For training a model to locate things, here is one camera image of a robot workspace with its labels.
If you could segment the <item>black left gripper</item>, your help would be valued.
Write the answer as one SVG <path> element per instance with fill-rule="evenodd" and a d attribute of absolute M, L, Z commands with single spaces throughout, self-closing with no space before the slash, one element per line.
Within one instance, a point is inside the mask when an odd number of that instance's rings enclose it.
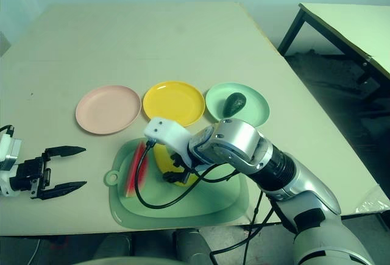
<path fill-rule="evenodd" d="M 87 181 L 69 182 L 45 189 L 50 184 L 51 170 L 47 162 L 51 157 L 68 157 L 86 148 L 79 146 L 59 146 L 47 148 L 40 157 L 26 160 L 17 166 L 16 175 L 10 177 L 10 187 L 13 191 L 29 191 L 32 199 L 48 200 L 65 196 L 87 183 Z"/>

